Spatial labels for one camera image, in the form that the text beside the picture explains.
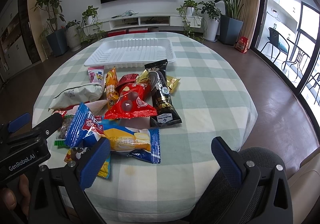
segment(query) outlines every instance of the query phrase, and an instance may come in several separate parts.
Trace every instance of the human hand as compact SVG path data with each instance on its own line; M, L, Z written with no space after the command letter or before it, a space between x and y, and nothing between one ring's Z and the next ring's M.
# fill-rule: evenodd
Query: human hand
M28 216L29 213L29 203L30 203L30 191L29 191L29 180L22 174L19 179L19 191L23 196L21 201L22 212ZM17 206L17 200L12 190L9 188L3 188L0 190L0 197L4 201L5 205L9 210L13 210Z

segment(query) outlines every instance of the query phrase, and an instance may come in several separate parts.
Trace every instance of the tv stand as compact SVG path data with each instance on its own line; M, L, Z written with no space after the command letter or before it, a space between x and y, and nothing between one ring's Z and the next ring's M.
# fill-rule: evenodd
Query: tv stand
M200 28L202 17L200 16L187 16L187 23L191 27ZM106 32L133 28L133 27L152 27L152 26L184 26L182 17L178 12L173 13L138 13L132 16L105 18L98 22L102 22L100 30ZM87 25L85 32L88 34L95 34L98 27L96 25Z

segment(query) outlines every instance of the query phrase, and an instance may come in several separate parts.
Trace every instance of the teal cushion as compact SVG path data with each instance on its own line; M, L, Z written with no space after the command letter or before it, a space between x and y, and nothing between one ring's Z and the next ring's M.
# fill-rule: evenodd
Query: teal cushion
M279 47L279 50L283 51L285 54L288 54L288 49L282 44L282 43L278 43L278 47Z

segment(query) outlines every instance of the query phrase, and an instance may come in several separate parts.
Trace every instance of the black snack package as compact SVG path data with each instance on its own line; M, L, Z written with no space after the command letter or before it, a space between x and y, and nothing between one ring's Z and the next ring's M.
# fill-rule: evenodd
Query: black snack package
M167 86L165 69L168 60L161 60L145 64L144 68L149 73L152 103L158 115L150 117L150 126L162 127L182 123L171 101L170 91Z

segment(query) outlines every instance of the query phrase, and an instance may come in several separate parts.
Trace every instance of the beige leather sofa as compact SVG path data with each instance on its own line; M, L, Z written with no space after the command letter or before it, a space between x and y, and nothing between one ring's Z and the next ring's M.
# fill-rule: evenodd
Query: beige leather sofa
M302 161L300 169L288 183L292 199L293 223L301 224L320 197L320 147Z

